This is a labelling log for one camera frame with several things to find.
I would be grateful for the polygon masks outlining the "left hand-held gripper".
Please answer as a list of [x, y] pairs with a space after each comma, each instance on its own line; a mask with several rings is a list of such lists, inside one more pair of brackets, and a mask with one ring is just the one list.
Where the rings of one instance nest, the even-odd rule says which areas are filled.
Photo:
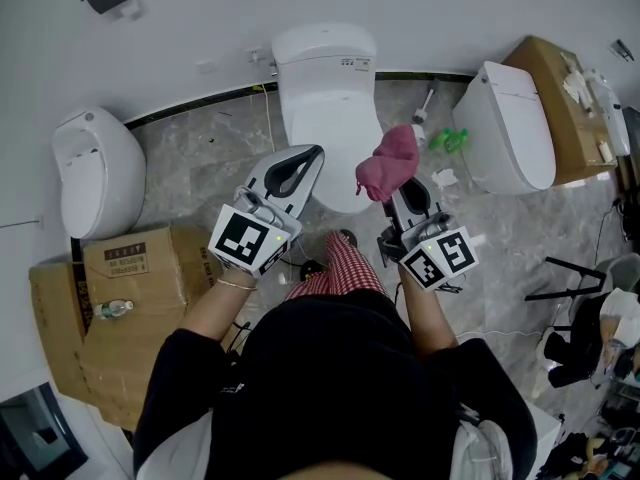
[[296, 218], [311, 197], [324, 159], [318, 145], [291, 146], [262, 158], [247, 187], [237, 188], [233, 204], [222, 206], [209, 251], [225, 267], [263, 277], [301, 235]]

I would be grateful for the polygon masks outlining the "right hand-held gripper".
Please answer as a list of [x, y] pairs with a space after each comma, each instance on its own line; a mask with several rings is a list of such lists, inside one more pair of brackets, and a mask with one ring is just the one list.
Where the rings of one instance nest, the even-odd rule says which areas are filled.
[[404, 197], [392, 195], [383, 204], [392, 225], [378, 238], [378, 247], [384, 266], [389, 261], [401, 265], [424, 291], [433, 291], [477, 266], [479, 260], [467, 229], [452, 214], [440, 212], [436, 185], [417, 176], [412, 182], [418, 208], [430, 218], [413, 225], [413, 212]]

